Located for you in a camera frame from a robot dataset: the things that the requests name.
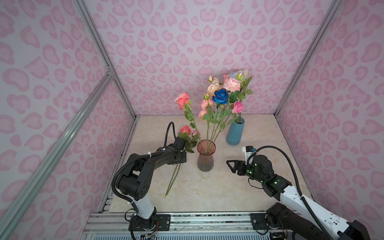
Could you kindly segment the coral rose spray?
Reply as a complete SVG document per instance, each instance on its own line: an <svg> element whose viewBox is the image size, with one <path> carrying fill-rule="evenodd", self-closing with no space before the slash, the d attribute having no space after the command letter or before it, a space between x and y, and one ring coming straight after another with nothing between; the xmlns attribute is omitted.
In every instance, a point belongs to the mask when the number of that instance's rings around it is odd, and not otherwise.
<svg viewBox="0 0 384 240"><path fill-rule="evenodd" d="M215 102L213 101L213 93L206 93L204 95L204 99L201 103L201 111L199 112L199 119L207 124L207 137L206 137L206 148L205 148L205 154L208 154L211 150L211 144L209 141L210 138L210 126L212 123L212 120L214 119L214 107Z"/></svg>

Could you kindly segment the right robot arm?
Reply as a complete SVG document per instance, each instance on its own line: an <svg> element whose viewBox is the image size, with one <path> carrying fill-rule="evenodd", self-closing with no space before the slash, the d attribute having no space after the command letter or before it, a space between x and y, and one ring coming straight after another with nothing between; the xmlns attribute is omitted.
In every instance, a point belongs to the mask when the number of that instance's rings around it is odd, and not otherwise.
<svg viewBox="0 0 384 240"><path fill-rule="evenodd" d="M266 211L270 229L284 228L307 240L368 240L369 231L361 222L350 222L333 214L275 174L272 162L264 155L250 155L250 160L228 160L234 174L261 183L262 190L278 202Z"/></svg>

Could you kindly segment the blue rose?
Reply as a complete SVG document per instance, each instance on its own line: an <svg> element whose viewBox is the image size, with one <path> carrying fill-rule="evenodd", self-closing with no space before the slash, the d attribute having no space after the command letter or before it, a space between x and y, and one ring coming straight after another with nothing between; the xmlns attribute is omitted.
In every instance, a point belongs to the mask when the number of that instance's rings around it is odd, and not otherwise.
<svg viewBox="0 0 384 240"><path fill-rule="evenodd" d="M219 133L221 133L227 126L226 122L229 118L229 96L227 90L221 89L215 91L212 100L213 107L209 107L210 124L213 124L213 130L210 140L215 142Z"/></svg>

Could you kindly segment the pale blue rose stem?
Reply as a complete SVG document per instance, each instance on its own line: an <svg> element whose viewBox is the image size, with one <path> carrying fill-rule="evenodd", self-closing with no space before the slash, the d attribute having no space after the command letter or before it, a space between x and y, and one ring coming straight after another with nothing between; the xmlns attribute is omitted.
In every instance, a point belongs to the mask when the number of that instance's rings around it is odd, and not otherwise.
<svg viewBox="0 0 384 240"><path fill-rule="evenodd" d="M238 72L232 72L230 73L230 78L236 79L238 74L239 74Z"/></svg>

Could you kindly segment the salmon pink rose stem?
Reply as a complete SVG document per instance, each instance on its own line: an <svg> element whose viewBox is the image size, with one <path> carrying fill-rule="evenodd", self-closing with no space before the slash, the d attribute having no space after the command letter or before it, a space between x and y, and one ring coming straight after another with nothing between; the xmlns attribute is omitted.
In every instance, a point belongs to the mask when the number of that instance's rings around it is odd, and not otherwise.
<svg viewBox="0 0 384 240"><path fill-rule="evenodd" d="M186 151L193 153L193 148L201 141L201 137L197 128L195 115L192 113L190 95L188 93L182 93L176 98L175 102L179 109L184 111L185 118L190 122L188 125L180 128L178 136L187 141Z"/></svg>

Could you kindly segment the red glass vase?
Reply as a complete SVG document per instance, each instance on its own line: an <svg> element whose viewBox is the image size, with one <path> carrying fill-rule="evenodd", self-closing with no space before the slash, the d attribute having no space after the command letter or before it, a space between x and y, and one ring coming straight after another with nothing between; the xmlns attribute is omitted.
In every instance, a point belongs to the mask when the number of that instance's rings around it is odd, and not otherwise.
<svg viewBox="0 0 384 240"><path fill-rule="evenodd" d="M210 140L202 140L197 145L199 152L197 166L202 172L209 172L214 167L213 154L216 151L216 145Z"/></svg>

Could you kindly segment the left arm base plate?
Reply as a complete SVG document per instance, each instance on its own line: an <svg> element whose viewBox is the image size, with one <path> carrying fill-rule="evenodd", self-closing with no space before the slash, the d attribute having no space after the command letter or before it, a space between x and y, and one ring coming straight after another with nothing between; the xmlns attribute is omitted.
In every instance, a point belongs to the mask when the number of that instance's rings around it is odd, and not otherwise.
<svg viewBox="0 0 384 240"><path fill-rule="evenodd" d="M154 214L149 219L143 219L134 215L130 219L129 231L133 232L153 232L169 231L171 223L170 215Z"/></svg>

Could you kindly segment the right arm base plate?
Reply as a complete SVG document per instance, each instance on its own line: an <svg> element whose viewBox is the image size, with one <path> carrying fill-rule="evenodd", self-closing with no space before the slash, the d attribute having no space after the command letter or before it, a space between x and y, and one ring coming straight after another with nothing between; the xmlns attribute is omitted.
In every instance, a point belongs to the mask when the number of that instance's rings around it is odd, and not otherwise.
<svg viewBox="0 0 384 240"><path fill-rule="evenodd" d="M254 231L266 231L269 229L266 219L267 213L251 213L250 219Z"/></svg>

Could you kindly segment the peach rose spray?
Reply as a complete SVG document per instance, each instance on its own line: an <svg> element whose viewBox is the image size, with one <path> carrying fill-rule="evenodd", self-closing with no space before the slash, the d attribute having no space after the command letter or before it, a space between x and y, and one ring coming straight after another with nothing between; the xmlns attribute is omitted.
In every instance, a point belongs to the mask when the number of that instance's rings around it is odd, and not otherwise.
<svg viewBox="0 0 384 240"><path fill-rule="evenodd" d="M209 77L210 85L207 89L207 93L215 93L215 91L224 89L230 94L229 105L234 104L237 101L238 94L241 88L241 84L238 79L229 78L226 82L220 83L217 77Z"/></svg>

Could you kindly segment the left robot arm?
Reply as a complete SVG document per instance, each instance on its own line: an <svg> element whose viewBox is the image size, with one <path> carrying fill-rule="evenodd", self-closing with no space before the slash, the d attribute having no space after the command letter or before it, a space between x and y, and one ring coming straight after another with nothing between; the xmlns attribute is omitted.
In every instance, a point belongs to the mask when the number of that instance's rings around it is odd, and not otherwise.
<svg viewBox="0 0 384 240"><path fill-rule="evenodd" d="M138 217L150 219L155 214L155 207L147 193L154 171L163 165L182 163L186 143L185 139L176 137L174 143L161 147L154 153L130 155L112 179L111 189L114 195L129 202Z"/></svg>

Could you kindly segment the magenta rose stem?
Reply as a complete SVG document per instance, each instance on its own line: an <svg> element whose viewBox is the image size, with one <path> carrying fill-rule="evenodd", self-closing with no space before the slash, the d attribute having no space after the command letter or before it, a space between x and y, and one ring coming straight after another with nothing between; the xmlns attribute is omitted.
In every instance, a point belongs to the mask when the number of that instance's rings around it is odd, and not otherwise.
<svg viewBox="0 0 384 240"><path fill-rule="evenodd" d="M226 124L227 124L226 127L228 127L228 128L230 128L231 123L233 123L234 121L236 121L237 123L240 122L240 118L242 118L242 112L244 110L243 104L240 103L239 101L236 101L234 104L230 104L229 106L230 106L230 109L229 109L230 115L229 115L229 118L226 122Z"/></svg>

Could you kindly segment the teal ceramic vase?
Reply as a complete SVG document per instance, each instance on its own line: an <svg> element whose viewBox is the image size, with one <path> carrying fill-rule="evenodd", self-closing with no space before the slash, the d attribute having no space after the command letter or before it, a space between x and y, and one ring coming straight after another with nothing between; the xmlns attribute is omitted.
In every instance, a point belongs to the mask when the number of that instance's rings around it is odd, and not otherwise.
<svg viewBox="0 0 384 240"><path fill-rule="evenodd" d="M243 118L240 118L239 123L237 123L236 121L231 123L226 137L226 141L229 145L236 146L241 142L244 126L245 120Z"/></svg>

